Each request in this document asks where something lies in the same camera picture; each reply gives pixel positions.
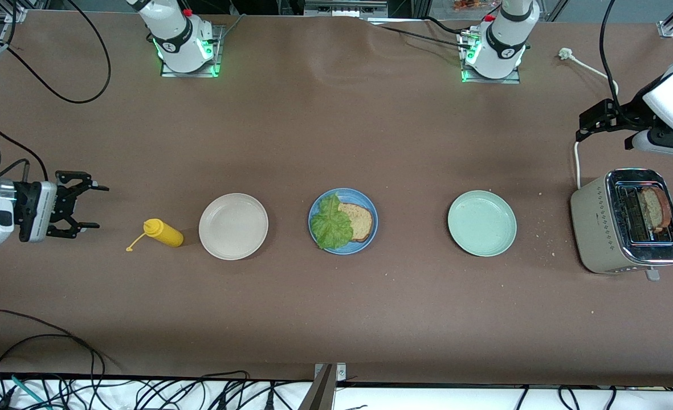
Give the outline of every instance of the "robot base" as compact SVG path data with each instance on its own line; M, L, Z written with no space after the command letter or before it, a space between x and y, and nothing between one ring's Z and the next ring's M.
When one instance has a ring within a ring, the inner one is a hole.
M458 44L469 44L474 46L475 44L475 37L471 35L471 32L474 29L478 29L477 26L471 27L471 31L464 31L461 34L456 34L456 38L458 40ZM465 49L461 48L459 49L459 56L460 56L460 67L461 67L461 78L464 83L489 83L489 84L518 84L521 83L521 80L519 79L519 70L518 68L514 68L513 71L508 75L507 77L504 78L498 78L498 79L493 79L493 78L487 78L482 75L480 75L475 68L472 68L470 65L466 63L466 58L467 55L472 51L472 49Z
M213 57L211 60L207 61L202 65L202 67L196 69L193 72L180 73L175 72L162 60L161 63L161 77L193 77L193 78L215 78L219 77L219 66L222 62L222 34L225 33L224 24L213 24L212 25L212 40L211 44L206 45L205 47L212 47Z

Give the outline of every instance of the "plate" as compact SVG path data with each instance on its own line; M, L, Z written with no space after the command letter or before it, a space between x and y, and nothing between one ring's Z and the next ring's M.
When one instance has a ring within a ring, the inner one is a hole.
M224 260L253 254L268 235L268 214L263 205L246 194L227 194L202 213L200 241L212 256Z
M336 192L336 196L342 203L354 203L355 205L359 205L362 208L365 208L372 214L372 232L369 234L369 237L367 238L366 241L363 242L349 242L348 244L344 245L343 247L340 248L326 248L324 249L326 252L330 252L334 255L351 255L353 253L357 253L360 250L364 249L367 247L368 244L371 243L372 239L374 239L374 236L377 233L377 226L379 225L379 219L377 218L377 209L374 207L374 204L367 198L367 195L362 194L358 190L353 190L351 188L337 188L333 190L329 190L327 192L324 192L321 194L318 199L311 205L311 210L308 213L308 232L311 233L311 238L313 238L313 241L316 241L316 237L313 235L313 231L311 231L311 218L313 218L314 215L319 213L319 202L321 202L321 198L334 194Z
M495 256L516 238L516 216L503 198L474 190L459 196L448 211L451 236L466 252Z

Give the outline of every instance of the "blue cable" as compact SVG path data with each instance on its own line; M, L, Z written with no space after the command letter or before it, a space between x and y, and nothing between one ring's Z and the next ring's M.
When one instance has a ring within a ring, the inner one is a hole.
M28 387L26 385L24 385L23 382L19 381L19 379L17 377L15 377L15 375L11 376L11 379L17 385L17 387L22 389L26 394L29 394L32 397L32 399L37 400L37 402L40 403L40 404L45 403L44 400L40 399L39 395L36 395L34 391L28 389ZM52 407L50 407L49 405L47 405L46 407L47 407L47 410L52 410Z

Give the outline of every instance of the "yellow squeeze bottle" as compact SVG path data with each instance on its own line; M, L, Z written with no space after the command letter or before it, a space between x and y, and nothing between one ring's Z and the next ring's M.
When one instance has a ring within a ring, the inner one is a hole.
M179 247L182 242L185 241L185 236L182 235L180 231L165 224L164 221L160 219L150 219L144 222L144 233L142 233L138 238L136 238L136 241L133 241L133 243L129 245L128 248L126 248L126 252L133 251L133 245L135 245L139 239L143 238L144 235L150 236L157 241L173 248Z

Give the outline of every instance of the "blue plate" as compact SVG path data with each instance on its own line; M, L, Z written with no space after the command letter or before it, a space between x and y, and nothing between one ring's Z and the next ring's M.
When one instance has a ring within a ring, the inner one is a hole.
M326 252L330 252L334 255L351 255L367 247L367 245L371 243L372 239L374 239L374 236L377 233L377 226L379 221L379 219L377 219L377 209L374 207L374 204L371 202L371 200L367 198L367 195L362 194L358 190L352 190L351 188L337 188L329 190L328 192L324 192L320 197L318 197L318 199L316 199L316 202L311 205L311 211L308 213L308 232L311 233L311 238L313 238L314 242L316 241L316 237L313 236L313 231L311 231L311 218L319 213L319 202L321 202L323 197L334 194L334 192L336 192L336 196L338 196L342 203L354 203L355 205L359 205L360 207L365 208L371 212L372 219L374 220L372 224L372 233L369 234L369 237L366 241L349 242L343 247L337 249L324 249Z

